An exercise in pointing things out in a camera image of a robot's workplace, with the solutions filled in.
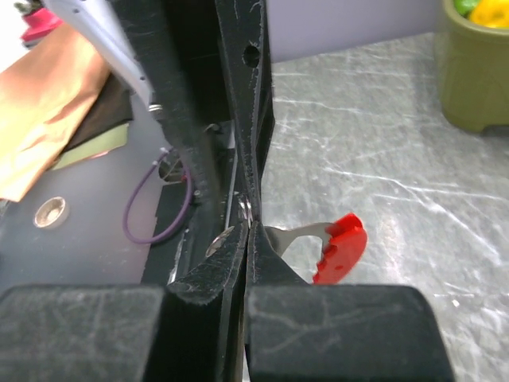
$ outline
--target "yellow bell pepper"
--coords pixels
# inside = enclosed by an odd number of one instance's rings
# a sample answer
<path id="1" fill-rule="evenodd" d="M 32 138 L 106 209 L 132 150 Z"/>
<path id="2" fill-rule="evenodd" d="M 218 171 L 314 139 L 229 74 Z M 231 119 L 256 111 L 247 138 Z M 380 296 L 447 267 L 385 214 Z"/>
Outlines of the yellow bell pepper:
<path id="1" fill-rule="evenodd" d="M 509 28 L 509 0 L 480 0 L 468 19 L 490 28 Z"/>

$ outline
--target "green container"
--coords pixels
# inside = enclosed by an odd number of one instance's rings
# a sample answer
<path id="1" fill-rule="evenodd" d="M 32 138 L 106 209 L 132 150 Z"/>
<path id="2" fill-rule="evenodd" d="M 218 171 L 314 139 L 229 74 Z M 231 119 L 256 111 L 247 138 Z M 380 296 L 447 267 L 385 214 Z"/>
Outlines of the green container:
<path id="1" fill-rule="evenodd" d="M 475 133 L 509 126 L 509 29 L 474 24 L 442 0 L 434 48 L 447 120 Z"/>

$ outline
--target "green vegetable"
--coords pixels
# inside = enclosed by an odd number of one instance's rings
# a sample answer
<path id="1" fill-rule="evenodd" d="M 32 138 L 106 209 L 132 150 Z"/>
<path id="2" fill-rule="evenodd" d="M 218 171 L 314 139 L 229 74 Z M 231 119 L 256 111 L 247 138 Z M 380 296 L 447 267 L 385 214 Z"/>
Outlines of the green vegetable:
<path id="1" fill-rule="evenodd" d="M 454 0 L 454 7 L 461 16 L 466 16 L 476 8 L 480 0 Z"/>

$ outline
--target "gray marble surface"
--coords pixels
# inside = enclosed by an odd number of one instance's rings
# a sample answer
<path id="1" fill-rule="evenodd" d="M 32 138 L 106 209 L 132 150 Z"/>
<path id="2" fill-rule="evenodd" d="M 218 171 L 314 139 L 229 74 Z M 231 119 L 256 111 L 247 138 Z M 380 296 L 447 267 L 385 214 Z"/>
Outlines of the gray marble surface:
<path id="1" fill-rule="evenodd" d="M 343 283 L 417 287 L 460 381 L 509 380 L 509 135 L 449 125 L 430 34 L 276 64 L 264 224 L 354 212 L 369 244 Z M 311 280 L 319 241 L 284 258 Z"/>

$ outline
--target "tan fabric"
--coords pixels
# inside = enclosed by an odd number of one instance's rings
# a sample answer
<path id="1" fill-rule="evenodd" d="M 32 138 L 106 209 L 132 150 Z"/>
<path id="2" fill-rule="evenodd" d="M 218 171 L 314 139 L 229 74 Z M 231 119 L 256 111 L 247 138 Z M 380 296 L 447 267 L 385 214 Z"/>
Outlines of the tan fabric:
<path id="1" fill-rule="evenodd" d="M 66 24 L 0 74 L 0 199 L 20 201 L 53 164 L 108 74 Z"/>

